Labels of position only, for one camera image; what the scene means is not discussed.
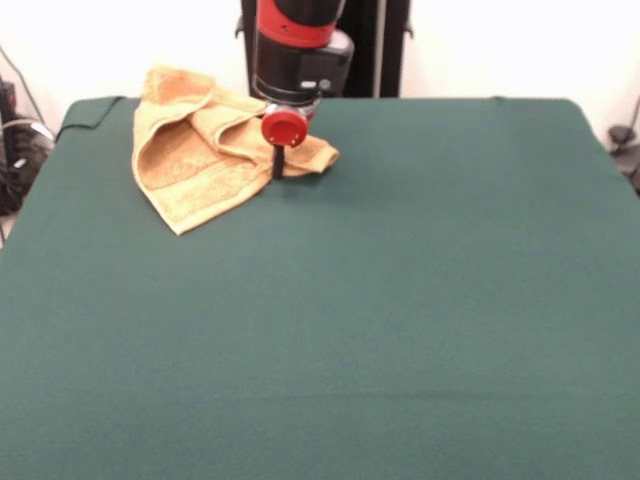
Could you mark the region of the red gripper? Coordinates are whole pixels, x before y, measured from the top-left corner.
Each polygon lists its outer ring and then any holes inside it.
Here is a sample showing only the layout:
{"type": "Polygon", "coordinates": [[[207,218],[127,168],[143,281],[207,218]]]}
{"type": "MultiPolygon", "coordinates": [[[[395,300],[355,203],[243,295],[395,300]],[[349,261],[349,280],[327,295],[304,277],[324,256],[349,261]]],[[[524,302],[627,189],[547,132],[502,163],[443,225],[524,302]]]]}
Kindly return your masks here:
{"type": "Polygon", "coordinates": [[[262,118],[261,132],[274,146],[272,178],[280,180],[284,172],[285,147],[296,147],[305,140],[307,118],[294,110],[274,110],[262,118]]]}

